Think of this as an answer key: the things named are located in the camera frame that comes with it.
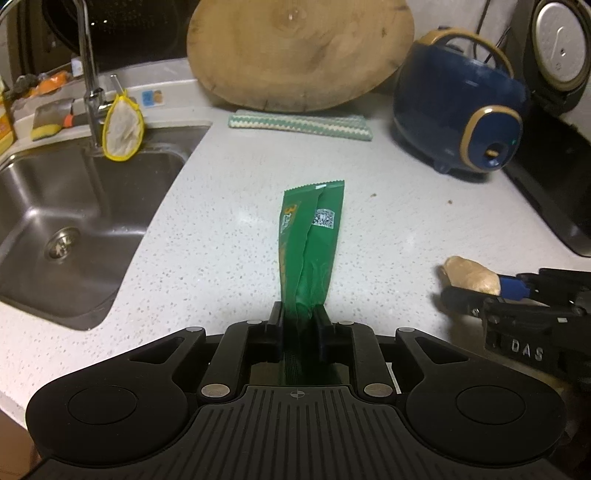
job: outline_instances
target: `screw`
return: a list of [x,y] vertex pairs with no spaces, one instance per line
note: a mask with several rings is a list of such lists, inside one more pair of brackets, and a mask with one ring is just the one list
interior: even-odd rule
[[223,383],[210,383],[201,389],[201,395],[209,398],[222,398],[230,393],[230,388]]
[[369,385],[365,386],[363,391],[370,397],[385,398],[392,395],[394,390],[385,383],[370,383]]

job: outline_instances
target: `faucet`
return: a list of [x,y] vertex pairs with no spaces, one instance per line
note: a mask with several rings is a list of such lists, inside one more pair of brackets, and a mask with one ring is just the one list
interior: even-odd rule
[[[78,42],[80,44],[80,56],[84,69],[84,81],[86,93],[84,103],[90,127],[90,140],[95,149],[102,147],[102,126],[106,113],[111,105],[105,101],[105,92],[99,86],[99,79],[96,75],[95,58],[92,53],[92,42],[90,39],[90,22],[88,19],[88,6],[86,0],[73,0],[76,6],[78,22]],[[10,10],[17,6],[21,0],[0,0],[0,24],[8,15]]]

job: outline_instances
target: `teal zigzag pattern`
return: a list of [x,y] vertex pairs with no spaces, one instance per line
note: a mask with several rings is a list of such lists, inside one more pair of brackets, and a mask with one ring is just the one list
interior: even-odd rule
[[302,116],[238,110],[230,115],[230,128],[263,128],[328,137],[370,141],[374,135],[361,115]]

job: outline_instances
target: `bottle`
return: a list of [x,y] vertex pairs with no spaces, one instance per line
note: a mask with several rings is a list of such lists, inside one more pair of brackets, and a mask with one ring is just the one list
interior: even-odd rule
[[4,82],[0,78],[0,155],[14,143],[14,131],[8,118],[8,111],[4,104]]

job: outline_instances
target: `white speckled countertop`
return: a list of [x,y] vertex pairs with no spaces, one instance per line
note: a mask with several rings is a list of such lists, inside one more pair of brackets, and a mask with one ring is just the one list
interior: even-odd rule
[[[374,140],[362,142],[229,129],[229,110],[208,103],[196,82],[164,87],[165,95],[182,92],[182,101],[146,111],[149,125],[212,126],[156,213],[104,322],[77,332],[0,304],[0,408],[22,425],[32,394],[54,378],[189,325],[220,333],[267,318],[280,298],[283,191],[299,185],[345,180],[326,302],[334,321],[358,320],[383,334],[412,325],[478,350],[479,322],[452,322],[434,305],[436,267],[448,256],[505,274],[591,270],[502,173],[468,183],[400,149],[389,133],[387,97],[347,107],[369,118]],[[84,134],[77,128],[59,137]]]

